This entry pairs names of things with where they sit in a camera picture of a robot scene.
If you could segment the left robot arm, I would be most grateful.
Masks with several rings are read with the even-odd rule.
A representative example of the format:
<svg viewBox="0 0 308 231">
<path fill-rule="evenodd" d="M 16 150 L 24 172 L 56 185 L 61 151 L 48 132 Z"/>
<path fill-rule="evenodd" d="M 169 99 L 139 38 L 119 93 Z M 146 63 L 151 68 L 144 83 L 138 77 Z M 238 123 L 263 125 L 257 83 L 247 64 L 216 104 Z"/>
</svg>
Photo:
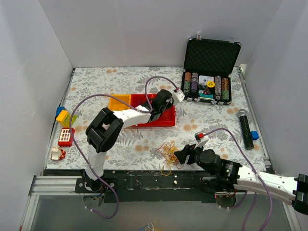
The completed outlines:
<svg viewBox="0 0 308 231">
<path fill-rule="evenodd" d="M 87 167 L 82 174 L 86 187 L 93 193 L 102 188 L 105 156 L 115 144 L 120 132 L 128 127 L 147 124 L 159 117 L 174 105 L 175 94 L 161 90 L 158 94 L 134 109 L 112 111 L 103 108 L 86 129 L 89 147 Z"/>
</svg>

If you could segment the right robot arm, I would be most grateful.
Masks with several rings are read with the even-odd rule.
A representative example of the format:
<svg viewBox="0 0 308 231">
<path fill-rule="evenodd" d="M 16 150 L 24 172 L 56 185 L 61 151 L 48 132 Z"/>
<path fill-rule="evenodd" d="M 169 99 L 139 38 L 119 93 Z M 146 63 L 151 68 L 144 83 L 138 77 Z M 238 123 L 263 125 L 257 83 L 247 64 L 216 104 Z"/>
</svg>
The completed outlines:
<svg viewBox="0 0 308 231">
<path fill-rule="evenodd" d="M 285 177 L 266 172 L 254 173 L 249 167 L 221 159 L 212 149 L 186 145 L 174 153 L 180 164 L 197 164 L 208 177 L 202 179 L 205 190 L 211 193 L 245 190 L 280 200 L 301 214 L 308 214 L 308 177 Z"/>
</svg>

